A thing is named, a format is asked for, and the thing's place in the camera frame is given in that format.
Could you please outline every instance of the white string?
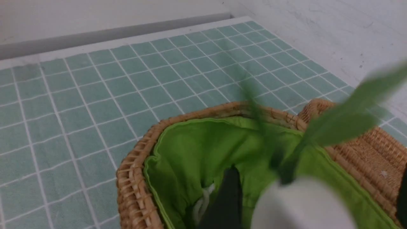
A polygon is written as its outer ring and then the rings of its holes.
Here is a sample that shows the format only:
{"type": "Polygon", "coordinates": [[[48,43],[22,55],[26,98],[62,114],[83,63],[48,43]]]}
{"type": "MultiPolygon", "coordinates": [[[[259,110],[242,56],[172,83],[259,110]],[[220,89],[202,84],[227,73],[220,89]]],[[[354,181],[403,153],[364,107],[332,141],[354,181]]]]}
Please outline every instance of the white string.
{"type": "Polygon", "coordinates": [[[206,209],[209,205],[209,195],[215,190],[215,184],[211,184],[209,187],[202,189],[203,196],[195,203],[194,209],[192,211],[192,216],[195,225],[198,226],[201,218],[203,217],[206,209]]]}

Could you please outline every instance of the white wall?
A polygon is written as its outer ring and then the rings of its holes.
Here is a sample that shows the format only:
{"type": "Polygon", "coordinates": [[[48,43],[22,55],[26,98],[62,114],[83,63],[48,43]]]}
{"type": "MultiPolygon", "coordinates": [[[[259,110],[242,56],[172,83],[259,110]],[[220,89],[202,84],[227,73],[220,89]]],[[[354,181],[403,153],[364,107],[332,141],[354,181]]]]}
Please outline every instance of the white wall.
{"type": "MultiPolygon", "coordinates": [[[[220,0],[248,15],[348,84],[407,57],[406,0],[220,0]]],[[[406,86],[389,106],[407,121],[406,86]]]]}
{"type": "Polygon", "coordinates": [[[0,0],[0,59],[229,18],[217,0],[0,0]]]}

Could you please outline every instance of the green leaf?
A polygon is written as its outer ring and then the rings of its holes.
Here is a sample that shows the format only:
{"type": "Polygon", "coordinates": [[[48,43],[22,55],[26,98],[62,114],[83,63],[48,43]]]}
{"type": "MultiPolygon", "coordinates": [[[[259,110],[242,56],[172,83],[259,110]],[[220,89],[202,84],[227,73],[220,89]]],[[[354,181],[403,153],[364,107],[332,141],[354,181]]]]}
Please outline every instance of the green leaf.
{"type": "Polygon", "coordinates": [[[330,109],[320,118],[312,120],[303,139],[313,140],[320,146],[336,145],[362,135],[379,122],[373,115],[361,113],[350,113],[336,121],[329,121],[332,114],[341,108],[330,109]]]}
{"type": "Polygon", "coordinates": [[[266,126],[267,122],[264,117],[264,111],[260,109],[254,100],[254,93],[251,89],[253,87],[245,81],[241,82],[241,87],[245,95],[245,99],[248,102],[252,119],[255,121],[259,133],[263,138],[264,153],[271,153],[270,167],[271,169],[277,169],[284,158],[284,151],[278,147],[278,144],[276,144],[273,131],[266,126]]]}
{"type": "Polygon", "coordinates": [[[374,127],[379,120],[371,114],[366,114],[366,109],[384,100],[391,92],[401,87],[406,79],[407,62],[387,72],[375,73],[362,82],[343,104],[333,107],[310,122],[300,143],[278,170],[282,183],[288,184],[294,179],[295,168],[306,145],[339,144],[374,127]]]}

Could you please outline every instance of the teal tiled mat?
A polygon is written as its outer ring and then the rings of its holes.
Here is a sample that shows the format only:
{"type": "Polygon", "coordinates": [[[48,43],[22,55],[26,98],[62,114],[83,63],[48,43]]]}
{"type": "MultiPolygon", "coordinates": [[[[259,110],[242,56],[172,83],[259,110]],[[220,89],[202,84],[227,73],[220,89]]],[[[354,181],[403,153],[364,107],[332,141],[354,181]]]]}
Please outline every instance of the teal tiled mat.
{"type": "MultiPolygon", "coordinates": [[[[120,228],[115,170],[135,142],[240,100],[242,75],[260,103],[295,114],[353,91],[255,22],[0,70],[0,228],[120,228]]],[[[404,122],[381,123],[407,145],[404,122]]]]}

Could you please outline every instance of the green cloth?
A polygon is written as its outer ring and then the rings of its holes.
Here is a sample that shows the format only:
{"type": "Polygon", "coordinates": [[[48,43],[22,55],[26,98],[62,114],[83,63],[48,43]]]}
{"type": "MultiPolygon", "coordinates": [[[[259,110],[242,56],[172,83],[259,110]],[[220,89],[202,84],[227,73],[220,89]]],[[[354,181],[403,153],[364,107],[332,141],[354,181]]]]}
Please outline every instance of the green cloth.
{"type": "MultiPolygon", "coordinates": [[[[277,142],[292,152],[302,133],[281,126],[277,142]]],[[[261,192],[276,174],[270,171],[270,154],[262,154],[262,142],[254,122],[243,117],[196,119],[168,127],[160,136],[153,155],[145,161],[144,175],[162,219],[168,228],[194,228],[192,208],[202,189],[215,183],[219,188],[223,171],[235,164],[243,189],[243,224],[250,228],[253,209],[261,192]]],[[[319,178],[343,199],[358,228],[397,228],[369,194],[317,146],[306,147],[297,174],[319,178]]],[[[217,190],[211,194],[213,201],[217,190]]]]}

